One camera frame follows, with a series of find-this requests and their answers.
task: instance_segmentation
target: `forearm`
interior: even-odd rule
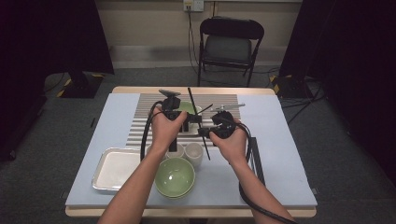
[[[238,177],[242,189],[247,197],[260,206],[261,208],[275,213],[284,218],[293,220],[289,212],[284,206],[272,195],[272,193],[262,184],[262,182],[254,175],[250,167],[245,161],[232,165],[236,176]],[[271,217],[267,217],[260,212],[252,209],[252,214],[256,223],[279,223]]]
[[[139,223],[162,155],[149,153],[117,192],[99,223]]]

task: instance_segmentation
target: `vr controller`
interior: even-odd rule
[[[175,91],[166,91],[160,90],[166,99],[163,100],[162,110],[165,116],[170,120],[175,120],[181,113],[181,111],[175,111],[180,107],[180,99],[177,98],[180,95],[180,92]],[[188,132],[189,131],[189,123],[201,123],[202,116],[200,115],[193,115],[187,113],[187,118],[184,120],[182,127],[180,128],[180,132]],[[177,139],[175,139],[171,145],[169,146],[169,151],[174,152],[177,151]]]
[[[198,129],[198,134],[202,137],[209,138],[209,133],[213,132],[219,138],[225,139],[230,137],[235,131],[236,125],[227,122],[233,121],[233,115],[228,111],[221,111],[212,117],[213,123],[218,125],[216,127],[202,127]]]
[[[181,113],[181,111],[163,111],[165,116],[170,120],[175,120]],[[180,127],[180,132],[188,132],[189,131],[189,123],[201,123],[202,116],[193,115],[187,113],[187,118],[184,120],[182,127]]]

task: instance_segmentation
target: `black backdrop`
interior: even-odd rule
[[[7,147],[7,141],[21,132],[26,116],[33,116],[27,113],[42,97],[48,75],[114,71],[94,0],[8,0],[0,5],[0,153],[7,154],[14,147]]]
[[[395,12],[394,0],[304,0],[282,67],[323,81],[351,137],[396,185]]]

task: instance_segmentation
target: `controller cable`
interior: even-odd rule
[[[145,131],[143,131],[143,136],[142,136],[142,143],[140,145],[140,160],[142,161],[145,159],[145,150],[146,150],[146,141],[148,139],[149,135],[149,125],[152,122],[152,119],[157,115],[152,115],[154,112],[154,109],[157,105],[162,105],[163,101],[157,101],[154,105],[152,105],[150,111],[148,112],[148,119],[146,120],[146,126],[145,126]]]
[[[247,154],[246,154],[246,160],[247,160],[247,162],[249,161],[249,159],[250,159],[250,154],[251,154],[251,152],[252,152],[252,137],[251,137],[251,135],[250,135],[250,130],[248,129],[248,126],[246,126],[245,124],[243,124],[243,123],[236,123],[236,122],[234,122],[234,121],[231,121],[231,120],[228,120],[228,119],[223,119],[223,118],[216,118],[216,120],[220,120],[220,121],[222,121],[223,123],[225,122],[225,123],[228,123],[228,124],[230,124],[230,125],[232,125],[232,126],[236,126],[236,127],[238,127],[238,128],[240,128],[242,131],[244,131],[244,133],[247,135]],[[292,220],[289,220],[289,219],[287,219],[287,218],[285,218],[285,217],[282,217],[282,216],[280,216],[280,215],[277,215],[277,214],[275,214],[275,213],[272,213],[272,212],[270,212],[270,211],[268,211],[268,210],[266,210],[266,209],[264,209],[264,208],[261,208],[260,206],[258,206],[257,204],[255,204],[253,201],[251,201],[249,198],[248,198],[248,196],[246,195],[246,193],[244,192],[244,190],[243,190],[243,188],[242,188],[242,186],[241,186],[241,184],[239,183],[239,193],[240,193],[240,195],[241,195],[241,197],[242,197],[242,199],[245,201],[245,203],[247,204],[247,205],[249,205],[251,208],[253,208],[254,210],[256,210],[256,211],[258,211],[258,212],[260,212],[260,213],[262,213],[262,214],[264,214],[264,215],[266,215],[266,216],[268,216],[268,217],[271,217],[271,218],[273,218],[273,219],[275,219],[275,220],[277,220],[277,221],[280,221],[280,222],[282,222],[282,223],[285,223],[285,224],[297,224],[297,222],[295,222],[295,221],[292,221]]]

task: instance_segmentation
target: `white wall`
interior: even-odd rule
[[[263,2],[220,1],[216,4],[205,1],[204,12],[191,13],[195,47],[197,48],[199,43],[201,22],[211,17],[213,13],[253,19],[265,30],[261,45],[261,52],[264,53],[259,53],[258,61],[280,63],[289,43],[301,2],[299,0],[261,1]],[[163,47],[169,50],[175,47],[175,49],[185,49],[184,53],[188,53],[189,15],[182,10],[181,0],[146,2],[98,0],[97,7],[110,47],[129,46],[148,50],[163,49]]]

